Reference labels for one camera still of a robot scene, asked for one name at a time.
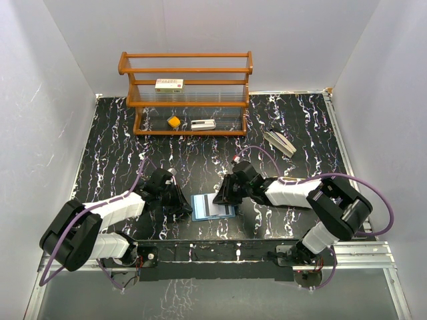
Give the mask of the blue leather card holder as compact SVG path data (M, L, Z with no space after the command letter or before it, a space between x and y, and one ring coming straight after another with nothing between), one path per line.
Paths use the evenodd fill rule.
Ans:
M219 210L218 210L218 206L216 205L217 208L217 215L213 216L213 217L206 217L205 216L205 208L204 208L204 203L203 203L203 196L205 194L199 194L199 195L192 195L191 196L191 207L193 209L192 212L192 221L196 222L196 221L209 221L209 220L215 220L215 219L225 219L225 218L234 218L232 216L219 216Z

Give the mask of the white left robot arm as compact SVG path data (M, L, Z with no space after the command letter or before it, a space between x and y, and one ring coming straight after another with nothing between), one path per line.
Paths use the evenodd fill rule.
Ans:
M112 258L130 266L138 256L133 240L104 230L140 217L149 207L175 218L192 212L173 169L157 168L149 178L138 179L130 190L103 201L69 200L42 235L39 246L68 271L78 270L90 259Z

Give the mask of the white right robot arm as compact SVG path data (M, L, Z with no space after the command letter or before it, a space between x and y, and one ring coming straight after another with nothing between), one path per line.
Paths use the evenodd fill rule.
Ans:
M346 175L326 175L306 182L264 178L250 162L241 161L234 164L231 174L224 176L213 203L237 206L249 197L269 207L311 209L319 222L291 249L276 254L295 264L311 265L327 247L351 240L373 210L369 200L353 188L347 178Z

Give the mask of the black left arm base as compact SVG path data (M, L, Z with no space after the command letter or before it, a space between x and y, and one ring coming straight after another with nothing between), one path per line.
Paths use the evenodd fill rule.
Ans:
M144 268L157 267L158 250L131 245L122 258L100 258L96 262L113 287L123 293L141 280Z

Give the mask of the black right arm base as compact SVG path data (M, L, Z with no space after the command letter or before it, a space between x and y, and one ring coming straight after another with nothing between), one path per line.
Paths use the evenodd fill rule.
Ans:
M313 292L327 286L334 278L338 265L336 253L332 247L327 248L332 257L332 270L326 280L323 280L322 269L324 257L321 253L312 253L302 245L294 245L285 251L268 251L266 259L279 267L313 266L310 270L297 270L294 272L294 281L298 289Z

